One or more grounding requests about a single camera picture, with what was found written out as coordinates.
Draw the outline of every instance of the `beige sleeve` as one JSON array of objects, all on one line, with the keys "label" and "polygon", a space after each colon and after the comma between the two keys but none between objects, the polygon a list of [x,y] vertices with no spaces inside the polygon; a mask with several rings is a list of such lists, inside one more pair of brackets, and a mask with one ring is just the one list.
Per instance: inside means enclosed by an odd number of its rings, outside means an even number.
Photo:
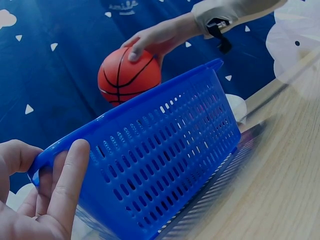
[{"label": "beige sleeve", "polygon": [[287,0],[203,0],[192,8],[195,21],[206,39],[212,38],[207,24],[213,18],[231,21],[221,30],[222,33],[231,28],[272,13],[282,7]]}]

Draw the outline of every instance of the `human hand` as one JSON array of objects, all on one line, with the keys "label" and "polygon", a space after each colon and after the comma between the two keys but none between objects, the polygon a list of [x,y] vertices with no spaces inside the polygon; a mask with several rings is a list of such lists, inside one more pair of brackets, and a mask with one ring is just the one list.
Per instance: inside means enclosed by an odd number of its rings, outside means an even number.
[{"label": "human hand", "polygon": [[39,172],[40,184],[17,212],[6,206],[9,176],[26,172],[42,150],[18,140],[0,143],[0,240],[71,238],[78,198],[89,162],[87,141],[75,141],[60,153],[53,169]]},{"label": "human hand", "polygon": [[192,13],[160,22],[150,28],[137,32],[122,44],[122,48],[132,47],[128,56],[129,61],[139,60],[143,51],[156,56],[159,66],[162,66],[164,56],[184,43],[189,38],[200,35]]}]

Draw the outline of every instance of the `basketball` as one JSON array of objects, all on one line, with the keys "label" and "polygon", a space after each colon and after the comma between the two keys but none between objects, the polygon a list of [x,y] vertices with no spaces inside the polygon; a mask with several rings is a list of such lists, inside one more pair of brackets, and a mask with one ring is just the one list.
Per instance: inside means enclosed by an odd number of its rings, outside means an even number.
[{"label": "basketball", "polygon": [[130,62],[130,47],[112,52],[98,72],[98,87],[113,106],[142,94],[161,83],[161,69],[153,56],[144,51],[137,62]]}]

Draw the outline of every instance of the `blue fabric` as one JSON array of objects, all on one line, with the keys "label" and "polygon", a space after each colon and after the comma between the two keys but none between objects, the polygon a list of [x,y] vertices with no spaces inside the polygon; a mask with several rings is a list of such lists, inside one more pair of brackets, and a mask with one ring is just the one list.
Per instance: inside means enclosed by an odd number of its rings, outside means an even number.
[{"label": "blue fabric", "polygon": [[[196,2],[1,1],[0,10],[8,10],[17,22],[0,29],[0,142],[20,139],[46,148],[106,112],[110,105],[97,88],[103,59],[136,32],[189,12]],[[225,92],[248,98],[275,78],[265,43],[274,23],[270,14],[229,31],[233,49],[226,56],[216,39],[191,39],[190,47],[181,45],[165,58],[163,81],[220,57],[225,64],[218,76]],[[27,105],[34,111],[25,114]],[[26,183],[25,174],[15,174],[11,190]]]}]

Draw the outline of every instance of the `wooden surface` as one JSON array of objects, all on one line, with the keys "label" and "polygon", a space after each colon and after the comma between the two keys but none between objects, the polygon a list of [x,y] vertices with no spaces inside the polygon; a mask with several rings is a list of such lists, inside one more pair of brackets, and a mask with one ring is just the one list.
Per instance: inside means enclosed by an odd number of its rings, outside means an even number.
[{"label": "wooden surface", "polygon": [[226,196],[188,239],[320,239],[319,59],[316,49],[282,76],[289,87],[276,79],[246,101],[252,114],[242,131],[272,120]]}]

